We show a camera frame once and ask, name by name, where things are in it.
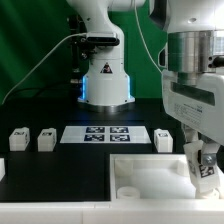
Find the black table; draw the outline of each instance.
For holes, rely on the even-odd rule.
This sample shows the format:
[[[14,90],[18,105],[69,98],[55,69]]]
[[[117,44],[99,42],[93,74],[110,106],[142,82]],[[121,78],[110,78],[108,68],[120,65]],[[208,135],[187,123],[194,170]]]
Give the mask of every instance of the black table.
[[[145,126],[152,144],[60,144],[68,125]],[[10,152],[9,136],[22,127],[30,129],[31,141],[25,152]],[[57,129],[54,152],[38,152],[37,137],[51,127]],[[11,100],[0,107],[0,156],[6,163],[0,202],[109,201],[110,154],[157,153],[157,128],[169,130],[173,152],[183,153],[180,123],[164,112],[161,99],[137,99],[132,110],[116,114],[80,109],[68,99]]]

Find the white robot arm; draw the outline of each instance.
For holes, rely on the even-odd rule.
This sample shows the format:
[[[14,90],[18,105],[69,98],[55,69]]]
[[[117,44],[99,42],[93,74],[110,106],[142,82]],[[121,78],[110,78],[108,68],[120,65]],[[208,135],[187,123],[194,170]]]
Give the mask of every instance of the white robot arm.
[[[185,132],[203,135],[184,148],[192,183],[210,194],[219,187],[216,153],[224,145],[224,1],[150,0],[150,6],[153,22],[168,33],[164,107]]]
[[[82,17],[87,37],[95,53],[90,58],[89,71],[83,78],[83,95],[79,102],[97,111],[119,111],[134,102],[130,95],[130,79],[124,71],[124,34],[114,25],[108,11],[134,9],[133,0],[67,0]],[[145,0],[136,0],[137,7]]]

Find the green background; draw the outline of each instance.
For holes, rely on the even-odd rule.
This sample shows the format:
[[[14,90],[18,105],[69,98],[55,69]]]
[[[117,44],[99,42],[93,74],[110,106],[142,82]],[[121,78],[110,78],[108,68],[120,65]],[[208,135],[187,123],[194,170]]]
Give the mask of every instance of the green background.
[[[157,61],[166,34],[149,20],[148,10],[146,0],[138,9],[139,20],[148,48]],[[0,0],[0,101],[43,56],[70,34],[66,20],[74,13],[66,0]],[[113,12],[110,18],[125,33],[125,70],[131,77],[132,95],[160,98],[161,75],[143,47],[134,12]],[[69,44],[65,43],[19,88],[68,81],[70,74],[71,54]]]

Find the black cable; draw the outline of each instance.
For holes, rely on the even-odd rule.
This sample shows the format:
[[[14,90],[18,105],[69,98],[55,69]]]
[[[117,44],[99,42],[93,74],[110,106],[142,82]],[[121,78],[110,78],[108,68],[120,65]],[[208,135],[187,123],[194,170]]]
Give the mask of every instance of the black cable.
[[[24,89],[15,90],[8,96],[5,102],[7,102],[9,99],[11,99],[14,95],[18,94],[19,92],[32,91],[32,90],[41,90],[41,88],[24,88]]]
[[[37,93],[35,93],[32,98],[36,98],[38,97],[40,94],[42,94],[44,91],[46,90],[50,90],[52,87],[56,87],[56,86],[59,86],[59,85],[70,85],[70,83],[68,82],[56,82],[56,83],[53,83],[53,84],[50,84],[48,86],[45,86],[45,87],[36,87],[36,88],[23,88],[23,89],[18,89],[18,90],[15,90],[13,91],[9,97],[7,98],[6,102],[11,99],[14,95],[20,93],[20,92],[24,92],[24,91],[33,91],[33,90],[38,90]]]
[[[71,85],[71,83],[69,83],[69,82],[56,82],[56,83],[50,84],[48,86],[45,86],[45,87],[41,88],[35,95],[32,96],[32,98],[37,98],[44,91],[46,91],[48,89],[51,89],[52,87],[60,86],[60,85]]]

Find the white plastic casing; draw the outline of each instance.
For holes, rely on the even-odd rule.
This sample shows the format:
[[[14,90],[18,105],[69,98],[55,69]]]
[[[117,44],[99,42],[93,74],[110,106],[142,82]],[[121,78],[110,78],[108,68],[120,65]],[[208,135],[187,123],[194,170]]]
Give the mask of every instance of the white plastic casing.
[[[10,151],[25,151],[30,142],[29,128],[17,128],[9,137]]]
[[[173,138],[169,131],[157,129],[154,131],[154,143],[158,152],[172,152]]]
[[[215,105],[204,103],[172,89],[176,82],[174,72],[163,71],[163,105],[170,116],[224,145],[224,75],[221,72],[204,73],[197,80],[195,88],[214,93]]]
[[[38,137],[38,151],[52,152],[57,141],[56,129],[43,129]]]
[[[168,0],[168,33],[223,30],[223,0]]]

